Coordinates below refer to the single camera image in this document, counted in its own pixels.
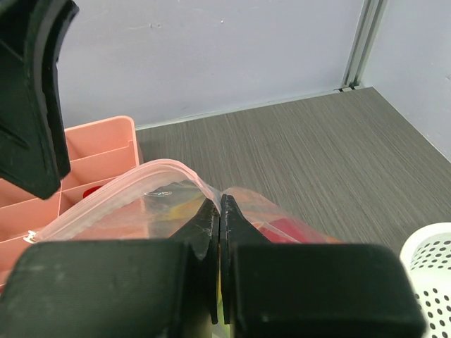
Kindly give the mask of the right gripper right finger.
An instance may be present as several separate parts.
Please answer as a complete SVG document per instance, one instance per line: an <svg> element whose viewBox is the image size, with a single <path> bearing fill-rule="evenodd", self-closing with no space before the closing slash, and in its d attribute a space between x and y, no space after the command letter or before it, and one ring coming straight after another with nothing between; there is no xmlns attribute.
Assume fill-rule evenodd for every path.
<svg viewBox="0 0 451 338"><path fill-rule="evenodd" d="M223 316L233 337L421 337L399 258L374 244L275 244L221 199Z"/></svg>

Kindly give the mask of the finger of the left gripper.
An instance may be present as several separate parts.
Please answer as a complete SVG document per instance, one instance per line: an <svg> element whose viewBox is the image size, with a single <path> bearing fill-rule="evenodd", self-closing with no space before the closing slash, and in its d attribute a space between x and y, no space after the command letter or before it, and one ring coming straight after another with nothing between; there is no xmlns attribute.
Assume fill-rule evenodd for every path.
<svg viewBox="0 0 451 338"><path fill-rule="evenodd" d="M56 64L74 1L1 2L1 178L48 199L70 172Z"/></svg>

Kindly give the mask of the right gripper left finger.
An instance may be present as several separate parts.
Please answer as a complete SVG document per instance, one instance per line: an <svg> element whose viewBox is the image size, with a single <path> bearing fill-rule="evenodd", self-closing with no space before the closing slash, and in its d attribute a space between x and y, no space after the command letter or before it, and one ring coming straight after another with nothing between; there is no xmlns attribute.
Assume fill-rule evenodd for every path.
<svg viewBox="0 0 451 338"><path fill-rule="evenodd" d="M218 231L205 200L167 239L34 244L1 293L1 336L210 337Z"/></svg>

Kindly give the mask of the clear pink zip top bag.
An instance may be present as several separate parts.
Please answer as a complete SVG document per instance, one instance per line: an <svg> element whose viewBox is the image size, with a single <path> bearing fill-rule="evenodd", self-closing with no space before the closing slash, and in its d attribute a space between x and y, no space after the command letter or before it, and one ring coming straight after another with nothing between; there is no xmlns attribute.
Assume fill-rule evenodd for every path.
<svg viewBox="0 0 451 338"><path fill-rule="evenodd" d="M213 204L214 211L221 212L221 198L227 195L234 197L245 220L255 228L259 222L270 223L280 218L302 221L252 190L230 187L221 192L185 164L159 159L107 183L25 241L34 244L70 239L168 238L205 201ZM305 223L302 227L307 238L304 243L336 241Z"/></svg>

